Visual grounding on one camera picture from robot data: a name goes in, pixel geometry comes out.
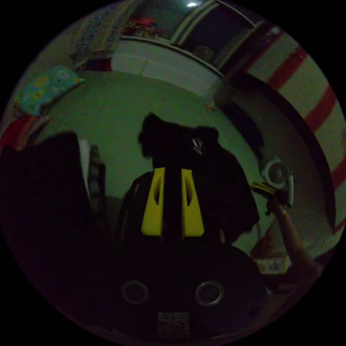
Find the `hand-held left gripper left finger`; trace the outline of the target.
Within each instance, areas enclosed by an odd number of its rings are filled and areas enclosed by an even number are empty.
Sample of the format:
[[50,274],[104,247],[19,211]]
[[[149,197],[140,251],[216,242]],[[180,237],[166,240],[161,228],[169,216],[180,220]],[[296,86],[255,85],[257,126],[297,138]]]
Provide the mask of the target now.
[[143,235],[162,235],[164,176],[165,168],[154,169],[142,220],[141,232]]

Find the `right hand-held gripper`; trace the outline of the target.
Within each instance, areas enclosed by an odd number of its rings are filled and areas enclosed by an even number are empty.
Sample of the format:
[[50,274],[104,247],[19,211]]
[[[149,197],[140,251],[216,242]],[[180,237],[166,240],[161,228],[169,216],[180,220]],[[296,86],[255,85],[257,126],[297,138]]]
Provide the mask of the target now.
[[275,188],[266,182],[253,182],[254,191],[260,195],[274,195],[279,203],[285,207],[291,207],[291,188]]

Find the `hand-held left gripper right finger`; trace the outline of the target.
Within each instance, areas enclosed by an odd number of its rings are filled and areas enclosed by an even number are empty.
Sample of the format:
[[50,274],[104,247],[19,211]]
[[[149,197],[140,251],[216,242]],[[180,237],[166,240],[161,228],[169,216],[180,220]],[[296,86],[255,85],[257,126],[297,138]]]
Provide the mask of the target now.
[[192,170],[182,169],[182,237],[195,238],[204,234],[204,225]]

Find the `person's right hand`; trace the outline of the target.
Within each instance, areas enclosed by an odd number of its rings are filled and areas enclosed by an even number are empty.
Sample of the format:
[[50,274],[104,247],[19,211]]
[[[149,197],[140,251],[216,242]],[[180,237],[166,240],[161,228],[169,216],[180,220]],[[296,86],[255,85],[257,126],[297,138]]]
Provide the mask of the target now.
[[269,197],[267,204],[267,214],[273,214],[276,218],[281,218],[287,214],[285,207],[280,203],[275,195]]

